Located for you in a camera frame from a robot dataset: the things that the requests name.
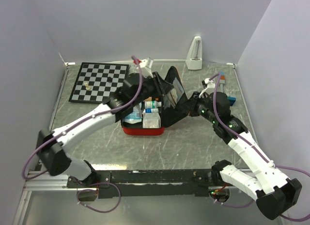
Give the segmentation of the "clear green-label bottle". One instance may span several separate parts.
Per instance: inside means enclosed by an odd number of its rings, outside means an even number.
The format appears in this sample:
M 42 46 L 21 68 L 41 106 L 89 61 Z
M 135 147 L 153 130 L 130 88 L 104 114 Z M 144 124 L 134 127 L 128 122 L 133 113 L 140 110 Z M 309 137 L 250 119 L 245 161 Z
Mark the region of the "clear green-label bottle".
M 159 101 L 145 101 L 144 102 L 145 109 L 159 108 L 161 106 L 162 106 L 162 102 L 159 102 Z

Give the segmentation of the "blue white small bottle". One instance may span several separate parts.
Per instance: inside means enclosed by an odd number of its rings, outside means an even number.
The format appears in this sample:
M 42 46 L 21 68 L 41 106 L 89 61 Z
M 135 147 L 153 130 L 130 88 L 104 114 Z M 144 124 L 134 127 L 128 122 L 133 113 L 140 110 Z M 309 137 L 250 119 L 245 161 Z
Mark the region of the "blue white small bottle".
M 144 109 L 143 113 L 159 113 L 158 108 L 147 108 Z

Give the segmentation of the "red black medicine case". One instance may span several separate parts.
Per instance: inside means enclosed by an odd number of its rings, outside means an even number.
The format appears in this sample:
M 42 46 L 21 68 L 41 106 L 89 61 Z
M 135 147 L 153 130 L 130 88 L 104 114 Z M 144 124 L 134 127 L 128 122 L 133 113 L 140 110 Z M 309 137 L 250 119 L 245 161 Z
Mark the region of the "red black medicine case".
M 169 68 L 165 80 L 169 83 L 173 84 L 174 79 L 177 78 L 179 82 L 182 85 L 178 70 L 176 67 L 172 66 Z M 181 99 L 177 103 L 177 106 L 173 108 L 170 104 L 170 101 L 168 99 L 168 96 L 161 97 L 159 102 L 162 102 L 162 106 L 158 108 L 159 115 L 161 119 L 161 127 L 160 128 L 143 128 L 142 122 L 136 123 L 136 124 L 129 124 L 124 122 L 124 119 L 121 121 L 121 125 L 123 128 L 123 131 L 127 135 L 141 135 L 141 136 L 156 136 L 161 135 L 164 133 L 164 130 L 178 121 L 182 120 L 188 115 L 188 112 L 186 111 L 185 103 L 188 100 L 186 93 L 184 91 L 183 95 L 181 96 Z M 142 104 L 142 116 L 144 111 L 144 102 Z

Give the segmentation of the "white gauze packet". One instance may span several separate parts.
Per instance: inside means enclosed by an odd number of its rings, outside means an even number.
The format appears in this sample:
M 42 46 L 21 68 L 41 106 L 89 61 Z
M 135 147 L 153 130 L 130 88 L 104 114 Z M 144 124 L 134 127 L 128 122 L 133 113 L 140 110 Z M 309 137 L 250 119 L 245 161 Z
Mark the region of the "white gauze packet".
M 158 113 L 144 113 L 142 119 L 143 128 L 160 128 L 161 127 L 161 119 Z

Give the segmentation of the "blue white bandage packet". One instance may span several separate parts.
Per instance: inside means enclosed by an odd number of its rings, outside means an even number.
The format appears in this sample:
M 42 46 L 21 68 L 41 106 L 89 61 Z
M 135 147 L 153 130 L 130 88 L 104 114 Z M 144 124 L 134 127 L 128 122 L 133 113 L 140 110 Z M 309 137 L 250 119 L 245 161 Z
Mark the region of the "blue white bandage packet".
M 136 124 L 142 122 L 142 104 L 133 107 L 133 111 L 124 118 L 124 122 L 129 124 Z

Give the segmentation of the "beige bandage patch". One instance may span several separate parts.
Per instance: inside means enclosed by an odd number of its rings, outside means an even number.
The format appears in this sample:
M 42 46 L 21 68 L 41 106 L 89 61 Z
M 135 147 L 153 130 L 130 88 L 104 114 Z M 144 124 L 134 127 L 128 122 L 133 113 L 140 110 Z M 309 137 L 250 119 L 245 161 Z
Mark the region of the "beige bandage patch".
M 179 100 L 181 99 L 182 94 L 177 91 L 176 89 L 172 89 L 168 94 L 168 99 L 170 101 L 170 104 L 173 108 L 175 108 L 177 106 L 177 103 L 179 102 Z

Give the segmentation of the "clear bag with pads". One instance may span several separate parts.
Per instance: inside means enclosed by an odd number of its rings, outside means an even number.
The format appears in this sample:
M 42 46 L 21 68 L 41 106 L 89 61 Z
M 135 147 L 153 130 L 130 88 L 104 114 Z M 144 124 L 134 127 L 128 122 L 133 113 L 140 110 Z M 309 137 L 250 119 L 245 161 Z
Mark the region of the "clear bag with pads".
M 175 88 L 175 90 L 177 92 L 177 95 L 182 96 L 183 93 L 184 93 L 184 88 L 183 88 L 183 86 L 181 85 L 181 83 L 179 82 L 179 80 L 177 78 L 174 79 L 173 85 L 174 85 L 174 88 Z

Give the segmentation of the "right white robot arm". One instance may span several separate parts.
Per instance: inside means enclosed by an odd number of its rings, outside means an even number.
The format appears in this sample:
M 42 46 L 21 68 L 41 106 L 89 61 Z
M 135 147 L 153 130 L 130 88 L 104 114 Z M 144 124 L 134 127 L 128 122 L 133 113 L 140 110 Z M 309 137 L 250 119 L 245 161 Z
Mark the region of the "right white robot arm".
M 242 121 L 231 115 L 230 102 L 222 92 L 200 97 L 194 92 L 189 99 L 189 115 L 202 116 L 213 125 L 216 135 L 246 163 L 252 176 L 223 160 L 212 166 L 215 185 L 230 184 L 251 197 L 261 213 L 274 220 L 297 203 L 302 185 L 290 179 L 262 152 Z

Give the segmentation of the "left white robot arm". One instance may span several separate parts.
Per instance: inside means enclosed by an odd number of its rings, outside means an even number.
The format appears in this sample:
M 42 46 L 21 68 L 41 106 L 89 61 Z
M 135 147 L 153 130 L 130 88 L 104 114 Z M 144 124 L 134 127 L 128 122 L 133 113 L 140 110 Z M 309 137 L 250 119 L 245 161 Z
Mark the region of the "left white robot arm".
M 94 110 L 68 125 L 38 135 L 38 156 L 51 176 L 66 174 L 76 178 L 84 187 L 91 187 L 97 172 L 86 160 L 72 157 L 67 150 L 96 131 L 112 125 L 133 111 L 133 107 L 149 97 L 168 94 L 173 85 L 154 72 L 151 76 L 130 74 L 122 86 Z

